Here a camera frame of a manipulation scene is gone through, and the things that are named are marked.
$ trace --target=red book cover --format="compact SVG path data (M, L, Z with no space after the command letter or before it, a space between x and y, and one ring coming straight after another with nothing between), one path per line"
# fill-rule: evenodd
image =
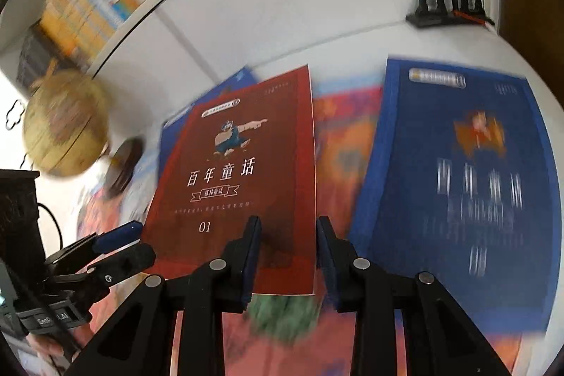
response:
M313 292L315 144L307 66L196 106L166 163L141 240L151 273L192 273L260 217L255 293Z

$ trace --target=yellow globe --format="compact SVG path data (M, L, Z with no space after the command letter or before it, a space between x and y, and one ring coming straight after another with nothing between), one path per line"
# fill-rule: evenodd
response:
M42 171L74 176L98 159L108 141L108 111L100 87L78 71L40 82L24 115L24 144Z

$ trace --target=cartoon character illustration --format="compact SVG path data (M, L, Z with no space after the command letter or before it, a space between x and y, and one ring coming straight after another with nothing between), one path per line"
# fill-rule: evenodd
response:
M506 152L503 126L495 117L487 117L479 110L470 114L468 122L454 122L456 140L468 157L475 150L493 150L500 157Z
M265 118L256 122L248 122L242 125L234 125L232 120L227 120L221 127L221 133L215 137L214 155L231 155L236 147L244 149L249 145L250 139L239 136L240 133L247 129L260 128L263 123L268 120Z

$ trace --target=cartoon man pointing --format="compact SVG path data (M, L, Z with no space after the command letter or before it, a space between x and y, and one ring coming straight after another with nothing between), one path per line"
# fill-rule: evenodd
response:
M259 122L248 122L239 126L233 125L232 120L227 120L221 127L221 133L215 137L214 155L228 156L235 151L236 147L244 149L249 145L250 139L240 137L239 134L247 129L257 129L268 120L265 118Z

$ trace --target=blue book on shelf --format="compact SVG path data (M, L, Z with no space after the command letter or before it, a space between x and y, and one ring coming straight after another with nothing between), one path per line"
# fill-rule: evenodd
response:
M216 87L212 88L210 91L202 95L196 101L191 103L189 106L182 109L174 117L170 118L163 125L163 130L161 131L161 146L159 153L159 178L165 169L166 161L174 149L174 145L180 136L182 127L190 115L190 111L194 106L207 103L212 99L219 97L222 94L228 93L230 91L239 90L240 88L250 87L255 85L258 80L255 78L255 74L250 70L249 67L243 67L236 74L233 74L227 80L221 82Z
M482 333L545 331L561 244L556 165L526 79L388 60L349 238L437 276Z

